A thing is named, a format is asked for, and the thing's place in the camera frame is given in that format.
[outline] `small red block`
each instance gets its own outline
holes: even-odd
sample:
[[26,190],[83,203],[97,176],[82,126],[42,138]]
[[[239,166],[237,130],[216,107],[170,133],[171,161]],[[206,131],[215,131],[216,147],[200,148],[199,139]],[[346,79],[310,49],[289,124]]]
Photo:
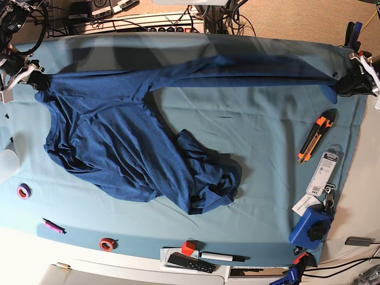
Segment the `small red block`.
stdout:
[[195,250],[195,245],[189,241],[185,242],[183,245],[182,245],[182,250],[181,252],[184,254],[184,255],[187,255],[188,257],[192,255],[192,253],[194,252]]

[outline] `card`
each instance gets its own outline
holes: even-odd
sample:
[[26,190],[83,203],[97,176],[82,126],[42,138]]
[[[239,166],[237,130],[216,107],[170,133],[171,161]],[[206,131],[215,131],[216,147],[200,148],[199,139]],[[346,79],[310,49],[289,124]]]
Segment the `card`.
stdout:
[[318,204],[321,204],[321,202],[317,198],[313,195],[306,194],[294,205],[292,210],[302,217],[308,207]]

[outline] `red tape roll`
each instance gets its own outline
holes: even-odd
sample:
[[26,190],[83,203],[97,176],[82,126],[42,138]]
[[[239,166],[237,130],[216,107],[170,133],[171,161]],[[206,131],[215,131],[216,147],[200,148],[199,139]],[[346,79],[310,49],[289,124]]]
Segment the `red tape roll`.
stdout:
[[101,239],[99,246],[103,251],[111,252],[113,251],[113,244],[115,240],[113,239]]

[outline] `power strip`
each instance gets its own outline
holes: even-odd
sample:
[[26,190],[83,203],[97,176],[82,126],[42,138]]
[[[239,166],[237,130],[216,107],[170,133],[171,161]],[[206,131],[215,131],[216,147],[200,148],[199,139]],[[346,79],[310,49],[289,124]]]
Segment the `power strip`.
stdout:
[[204,22],[202,20],[193,19],[191,21],[188,14],[183,15],[183,12],[171,12],[160,14],[144,14],[130,15],[126,17],[114,17],[106,20],[114,20],[113,22],[82,23],[75,25],[75,31],[78,34],[94,34],[94,33],[110,33],[114,31],[162,31],[162,32],[191,32],[191,24],[194,25],[194,30],[199,33],[204,33]]

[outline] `label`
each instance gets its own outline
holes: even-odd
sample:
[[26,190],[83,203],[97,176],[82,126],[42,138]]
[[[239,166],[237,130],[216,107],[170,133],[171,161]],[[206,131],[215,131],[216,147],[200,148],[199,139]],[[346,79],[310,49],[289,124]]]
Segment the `label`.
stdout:
[[314,196],[321,196],[325,186],[335,168],[335,165],[338,162],[338,156],[324,152],[319,165],[316,168],[316,171],[311,179],[309,186],[306,189],[306,193]]
[[307,208],[318,204],[321,204],[321,202],[317,198],[313,195],[306,194],[294,205],[292,210],[302,217]]
[[109,11],[109,10],[111,10],[111,7],[110,6],[108,6],[108,7],[104,7],[104,8],[102,8],[102,9],[99,9],[99,10],[96,10],[96,11],[93,11],[93,15],[99,15],[99,14],[101,14],[101,13],[104,13],[104,12],[107,12],[107,11]]

